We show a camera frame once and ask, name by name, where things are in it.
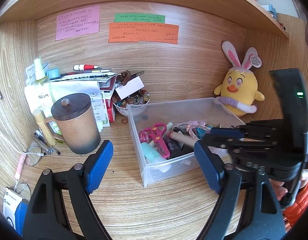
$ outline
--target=green sticky note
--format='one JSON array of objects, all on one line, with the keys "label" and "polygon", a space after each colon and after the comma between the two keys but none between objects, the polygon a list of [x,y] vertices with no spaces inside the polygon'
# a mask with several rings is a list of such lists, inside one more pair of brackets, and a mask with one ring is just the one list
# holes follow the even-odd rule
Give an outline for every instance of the green sticky note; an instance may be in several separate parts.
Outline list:
[{"label": "green sticky note", "polygon": [[115,13],[115,22],[165,23],[165,16],[149,13]]}]

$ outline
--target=red marker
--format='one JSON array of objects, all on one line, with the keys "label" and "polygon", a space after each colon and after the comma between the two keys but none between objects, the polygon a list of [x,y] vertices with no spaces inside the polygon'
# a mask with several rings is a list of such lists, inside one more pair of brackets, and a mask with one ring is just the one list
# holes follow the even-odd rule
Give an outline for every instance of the red marker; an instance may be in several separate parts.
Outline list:
[{"label": "red marker", "polygon": [[93,70],[95,68],[102,68],[102,67],[93,66],[93,65],[83,65],[83,64],[74,66],[74,70]]}]

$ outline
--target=plush toy tag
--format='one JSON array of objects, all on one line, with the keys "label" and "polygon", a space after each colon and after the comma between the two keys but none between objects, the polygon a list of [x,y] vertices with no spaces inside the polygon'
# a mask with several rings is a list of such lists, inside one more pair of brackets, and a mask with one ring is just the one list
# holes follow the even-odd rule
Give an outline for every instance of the plush toy tag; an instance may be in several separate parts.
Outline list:
[{"label": "plush toy tag", "polygon": [[250,57],[250,62],[251,62],[253,67],[260,67],[260,66],[262,66],[262,60],[260,59],[260,57],[258,57],[256,55],[252,55]]}]

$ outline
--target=orange beak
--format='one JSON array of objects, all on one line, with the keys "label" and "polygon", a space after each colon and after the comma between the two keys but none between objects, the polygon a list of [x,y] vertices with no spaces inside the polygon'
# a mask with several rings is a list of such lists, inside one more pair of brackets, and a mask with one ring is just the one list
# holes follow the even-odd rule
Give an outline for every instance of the orange beak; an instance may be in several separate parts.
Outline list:
[{"label": "orange beak", "polygon": [[237,93],[238,89],[235,87],[235,85],[230,85],[226,88],[226,90],[230,93]]}]

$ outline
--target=mug lid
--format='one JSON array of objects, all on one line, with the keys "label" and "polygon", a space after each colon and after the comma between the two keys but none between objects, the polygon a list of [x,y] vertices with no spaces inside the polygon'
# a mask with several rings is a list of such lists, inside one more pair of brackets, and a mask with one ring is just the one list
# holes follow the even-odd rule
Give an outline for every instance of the mug lid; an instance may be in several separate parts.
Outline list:
[{"label": "mug lid", "polygon": [[91,100],[89,95],[76,93],[57,100],[53,104],[51,112],[56,120],[67,121],[82,115],[90,106]]}]

